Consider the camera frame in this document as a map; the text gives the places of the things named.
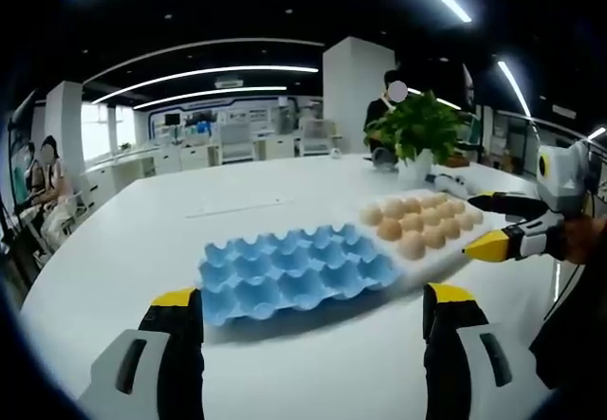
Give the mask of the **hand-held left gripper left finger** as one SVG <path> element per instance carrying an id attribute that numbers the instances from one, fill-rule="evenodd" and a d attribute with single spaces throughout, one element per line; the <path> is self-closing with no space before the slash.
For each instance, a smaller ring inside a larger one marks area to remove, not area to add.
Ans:
<path id="1" fill-rule="evenodd" d="M 156 298 L 93 362 L 79 406 L 90 419 L 202 419 L 203 342 L 199 289 Z"/>

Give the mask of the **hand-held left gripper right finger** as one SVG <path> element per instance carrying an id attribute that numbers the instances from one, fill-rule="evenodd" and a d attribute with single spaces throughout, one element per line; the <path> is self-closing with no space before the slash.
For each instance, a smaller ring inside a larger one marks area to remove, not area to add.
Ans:
<path id="1" fill-rule="evenodd" d="M 428 419 L 529 419 L 550 396 L 534 355 L 464 288 L 424 286 L 422 336 Z"/>

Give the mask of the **person's right hand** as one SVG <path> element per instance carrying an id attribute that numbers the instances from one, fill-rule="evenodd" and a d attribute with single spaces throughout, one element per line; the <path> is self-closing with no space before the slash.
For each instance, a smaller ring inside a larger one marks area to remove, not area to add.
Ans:
<path id="1" fill-rule="evenodd" d="M 601 234 L 606 229 L 606 218 L 587 215 L 564 222 L 565 260 L 585 265 L 598 248 Z"/>

